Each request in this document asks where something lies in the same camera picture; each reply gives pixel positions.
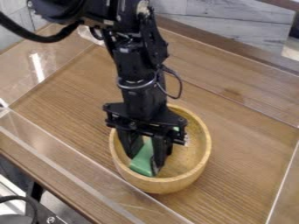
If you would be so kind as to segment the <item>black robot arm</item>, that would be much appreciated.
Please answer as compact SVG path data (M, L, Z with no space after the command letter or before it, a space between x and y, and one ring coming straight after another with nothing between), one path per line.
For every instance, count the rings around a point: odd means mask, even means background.
M187 120L167 105L164 65L168 43L157 29L148 0L31 0L45 20L67 25L80 22L104 41L116 65L116 85L123 101L107 103L107 126L116 130L125 155L136 158L152 142L147 163L153 176L164 167L175 144L186 144Z

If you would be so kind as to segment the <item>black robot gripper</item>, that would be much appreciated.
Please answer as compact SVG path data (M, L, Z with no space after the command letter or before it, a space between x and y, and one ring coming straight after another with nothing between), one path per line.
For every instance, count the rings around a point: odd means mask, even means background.
M156 176L172 154L174 144L184 145L186 118L167 106L170 96L164 84L117 86L123 101L107 103L107 126L116 129L125 155L133 158L151 137L153 155L151 168Z

